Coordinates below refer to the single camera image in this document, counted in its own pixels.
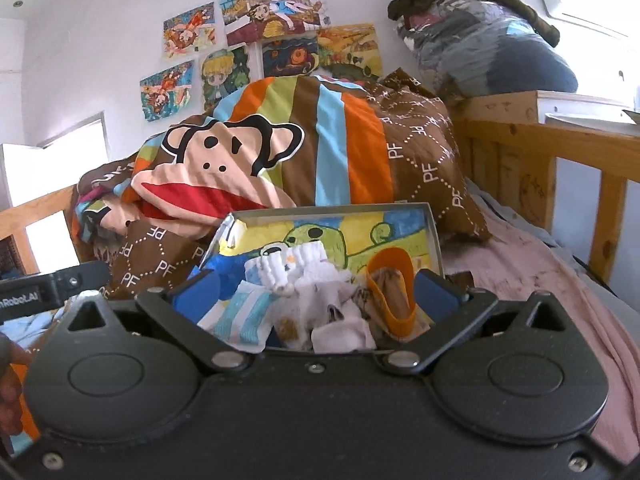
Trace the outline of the person's left hand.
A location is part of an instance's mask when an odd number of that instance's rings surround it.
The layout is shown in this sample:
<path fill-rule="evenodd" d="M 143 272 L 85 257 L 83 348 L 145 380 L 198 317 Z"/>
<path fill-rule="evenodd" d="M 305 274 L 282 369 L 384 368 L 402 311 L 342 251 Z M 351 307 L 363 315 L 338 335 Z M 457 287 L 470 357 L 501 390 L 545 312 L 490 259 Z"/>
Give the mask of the person's left hand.
<path fill-rule="evenodd" d="M 21 422 L 22 408 L 20 396 L 22 394 L 21 379 L 12 364 L 29 366 L 32 355 L 19 344 L 1 335 L 1 432 L 8 436 L 16 436 L 23 430 Z"/>

